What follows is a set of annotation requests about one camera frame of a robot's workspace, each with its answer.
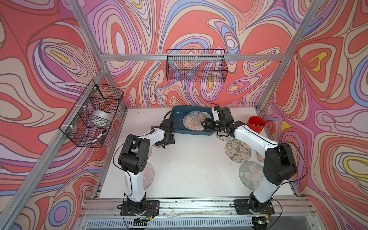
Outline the beige blue doodle coaster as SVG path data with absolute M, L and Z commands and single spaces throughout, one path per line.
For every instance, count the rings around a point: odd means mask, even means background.
M 202 122 L 206 119 L 207 117 L 201 113 L 201 112 L 196 112 L 193 111 L 191 113 L 189 113 L 184 119 L 183 119 L 183 124 L 184 126 L 191 130 L 191 131 L 203 131 L 205 130 L 202 126 Z

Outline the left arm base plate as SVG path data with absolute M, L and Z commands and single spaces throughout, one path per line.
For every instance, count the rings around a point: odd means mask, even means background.
M 134 202 L 128 199 L 121 205 L 120 215 L 122 217 L 156 217 L 159 215 L 159 208 L 159 200 L 143 200 L 141 202 Z

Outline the pale pink unicorn coaster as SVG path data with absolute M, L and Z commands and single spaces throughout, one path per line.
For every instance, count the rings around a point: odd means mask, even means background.
M 155 169 L 151 163 L 147 163 L 143 170 L 143 188 L 146 190 L 153 183 L 155 177 Z

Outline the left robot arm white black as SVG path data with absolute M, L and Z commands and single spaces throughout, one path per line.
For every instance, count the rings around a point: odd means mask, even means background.
M 166 148 L 175 144 L 171 114 L 172 111 L 167 112 L 160 125 L 152 126 L 147 134 L 128 135 L 122 145 L 117 162 L 128 180 L 130 194 L 126 196 L 126 202 L 132 208 L 143 210 L 147 205 L 143 171 L 148 163 L 150 147 Z

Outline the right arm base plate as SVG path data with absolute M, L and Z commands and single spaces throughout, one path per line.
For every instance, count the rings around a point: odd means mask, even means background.
M 259 203 L 256 199 L 236 199 L 233 201 L 234 208 L 238 215 L 273 215 L 275 210 L 271 199 Z

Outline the white floral green coaster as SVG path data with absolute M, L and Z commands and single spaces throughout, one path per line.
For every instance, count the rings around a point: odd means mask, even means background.
M 214 134 L 221 141 L 227 142 L 227 141 L 234 140 L 232 136 L 230 136 L 229 134 L 226 134 L 224 131 L 215 131 Z

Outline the white butterfly star coaster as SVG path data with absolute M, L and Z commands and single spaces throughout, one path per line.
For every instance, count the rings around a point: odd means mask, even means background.
M 205 111 L 201 111 L 201 113 L 202 113 L 206 118 L 210 118 L 210 119 L 212 119 L 212 115 L 211 115 L 211 114 L 209 114 L 209 113 L 207 113 L 207 112 L 205 112 Z

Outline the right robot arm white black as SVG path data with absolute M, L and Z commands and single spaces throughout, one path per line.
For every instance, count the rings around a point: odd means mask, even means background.
M 271 141 L 253 131 L 241 121 L 235 121 L 230 108 L 215 106 L 213 118 L 205 118 L 201 125 L 205 129 L 223 131 L 229 136 L 240 140 L 264 157 L 262 179 L 258 188 L 248 200 L 249 210 L 258 214 L 264 207 L 269 207 L 272 195 L 298 172 L 293 149 L 287 143 Z

